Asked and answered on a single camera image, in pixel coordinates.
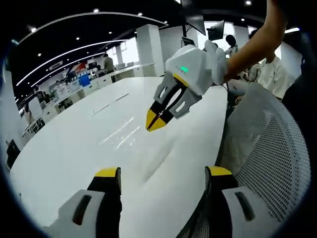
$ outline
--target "white table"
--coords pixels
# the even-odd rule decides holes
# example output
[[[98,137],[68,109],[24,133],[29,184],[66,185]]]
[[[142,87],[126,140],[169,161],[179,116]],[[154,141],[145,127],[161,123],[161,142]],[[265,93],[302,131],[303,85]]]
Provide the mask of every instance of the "white table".
[[[161,80],[126,78],[105,87],[55,117],[25,146],[10,176],[40,226],[50,225],[97,171],[115,166],[122,168],[120,237],[177,236],[204,192],[205,165],[216,161],[227,92],[210,88],[189,114],[148,132],[147,110]]]

